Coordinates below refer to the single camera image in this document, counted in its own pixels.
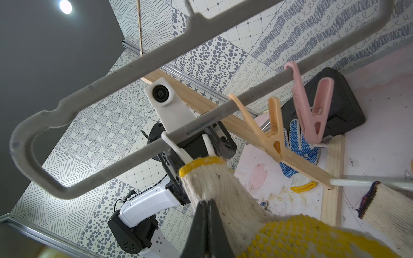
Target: drawing on table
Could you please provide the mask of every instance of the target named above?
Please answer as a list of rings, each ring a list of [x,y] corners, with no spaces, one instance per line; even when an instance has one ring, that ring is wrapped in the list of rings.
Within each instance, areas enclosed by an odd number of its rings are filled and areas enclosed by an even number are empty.
[[[304,203],[305,205],[307,205],[307,197],[305,197],[305,196],[304,196],[303,194],[301,194],[301,193],[296,193],[296,192],[290,191],[289,189],[286,189],[285,186],[283,186],[283,187],[281,188],[281,191],[280,191],[279,193],[277,193],[277,194],[270,193],[270,196],[269,196],[269,198],[268,198],[268,202],[270,202],[271,200],[274,200],[274,199],[277,199],[277,200],[279,200],[279,201],[282,201],[282,200],[284,199],[284,198],[282,197],[282,195],[284,195],[284,194],[286,194],[286,195],[288,196],[288,200],[290,201],[290,203],[293,203],[293,200],[294,200],[293,195],[294,195],[294,194],[298,194],[298,195],[300,196],[301,200],[303,201],[303,203]]]
[[[251,177],[249,179],[250,186],[248,192],[250,192],[253,189],[259,189],[264,184],[267,175],[268,172],[265,170],[265,164],[257,164],[254,170],[252,171]]]

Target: gray hanger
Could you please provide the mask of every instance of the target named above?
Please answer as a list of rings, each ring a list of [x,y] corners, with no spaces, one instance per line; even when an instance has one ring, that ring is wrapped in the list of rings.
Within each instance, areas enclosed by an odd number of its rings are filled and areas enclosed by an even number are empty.
[[[194,13],[189,1],[186,0],[185,4],[190,16],[188,29],[184,34],[116,72],[110,73],[67,96],[59,102],[55,110],[40,111],[21,122],[13,131],[10,139],[11,156],[16,166],[26,177],[52,195],[61,199],[73,199],[166,150],[169,148],[168,145],[162,139],[157,139],[77,184],[64,187],[42,169],[36,161],[33,153],[33,142],[41,132],[49,128],[67,125],[72,122],[78,112],[86,107],[279,2],[281,0],[245,0],[215,17],[207,19],[200,13]],[[380,0],[379,9],[379,14],[374,20],[300,61],[298,67],[301,73],[310,71],[383,28],[392,14],[393,0]],[[292,81],[292,79],[292,70],[287,69],[241,93],[238,98],[246,106]],[[237,110],[235,103],[230,100],[169,133],[168,136],[174,142],[181,142]]]

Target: blue dotted glove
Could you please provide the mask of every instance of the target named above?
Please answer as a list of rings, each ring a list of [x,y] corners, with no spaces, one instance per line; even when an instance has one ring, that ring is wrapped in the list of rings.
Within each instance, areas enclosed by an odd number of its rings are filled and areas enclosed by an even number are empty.
[[[320,148],[312,147],[304,139],[304,135],[301,134],[300,123],[298,119],[293,119],[290,122],[290,139],[288,140],[287,130],[284,128],[284,142],[285,147],[291,149],[293,152],[304,157],[306,160],[313,164],[317,164],[320,158]],[[308,177],[298,173],[297,170],[290,168],[284,163],[280,162],[281,170],[283,174],[290,178],[293,177],[293,183],[291,190],[294,192],[308,191],[316,186]]]

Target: camera lens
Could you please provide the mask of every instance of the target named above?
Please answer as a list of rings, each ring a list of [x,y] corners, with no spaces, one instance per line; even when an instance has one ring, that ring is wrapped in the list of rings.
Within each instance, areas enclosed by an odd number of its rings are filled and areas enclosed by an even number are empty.
[[[158,85],[153,89],[152,95],[154,96],[154,99],[156,101],[162,103],[162,102],[165,102],[166,100],[168,100],[169,91],[165,86]]]

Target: pink clothespin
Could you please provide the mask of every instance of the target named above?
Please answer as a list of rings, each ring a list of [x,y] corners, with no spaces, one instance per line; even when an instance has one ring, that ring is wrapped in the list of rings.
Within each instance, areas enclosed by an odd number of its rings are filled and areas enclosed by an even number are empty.
[[[294,61],[288,62],[284,66],[284,69],[287,68],[291,68],[293,71],[294,86],[291,90],[292,98],[304,138],[309,144],[320,143],[330,111],[334,80],[329,77],[320,80],[313,103],[313,110],[311,110],[297,64]]]

